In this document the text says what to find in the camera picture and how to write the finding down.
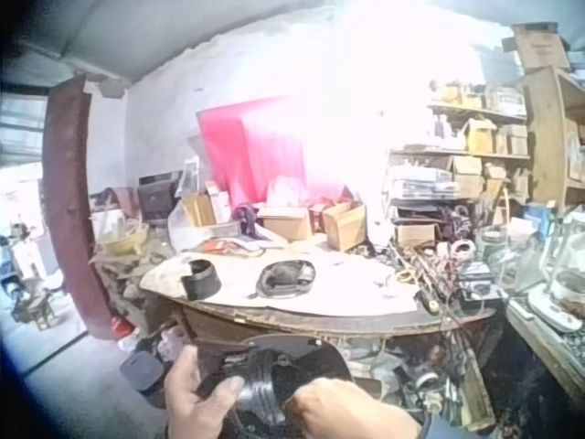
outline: hand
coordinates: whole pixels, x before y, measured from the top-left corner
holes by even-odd
[[[165,379],[169,438],[216,439],[223,418],[244,387],[242,377],[228,378],[201,401],[195,394],[200,382],[197,348],[185,346]]]
[[[314,439],[416,439],[420,433],[408,413],[348,381],[315,380],[293,395],[288,408]]]

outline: jacket sleeve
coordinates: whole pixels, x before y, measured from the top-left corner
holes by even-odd
[[[479,439],[479,437],[463,428],[451,427],[438,416],[428,416],[418,439]]]

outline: white wall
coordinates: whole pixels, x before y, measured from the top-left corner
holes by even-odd
[[[126,178],[181,169],[198,149],[197,113],[279,95],[329,102],[339,123],[383,112],[384,135],[416,125],[430,79],[472,83],[518,75],[501,53],[511,31],[412,2],[347,2],[276,16],[188,49],[129,90]],[[361,128],[348,136],[360,142]]]
[[[107,187],[126,186],[124,133],[128,93],[121,99],[104,98],[93,82],[86,84],[85,92],[91,94],[86,160],[91,195]]]

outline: ceiling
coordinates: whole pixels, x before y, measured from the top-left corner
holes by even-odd
[[[3,82],[50,87],[80,70],[139,80],[218,33],[293,9],[348,1],[354,0],[38,1],[3,63]],[[556,21],[574,48],[585,48],[584,0],[426,3],[502,25]]]

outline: pink fabric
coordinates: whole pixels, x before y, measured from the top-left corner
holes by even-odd
[[[338,199],[341,182],[323,181],[315,166],[307,175],[303,115],[289,98],[270,98],[205,110],[197,115],[214,179],[229,191],[231,207],[266,201],[270,182],[294,177],[310,199]]]

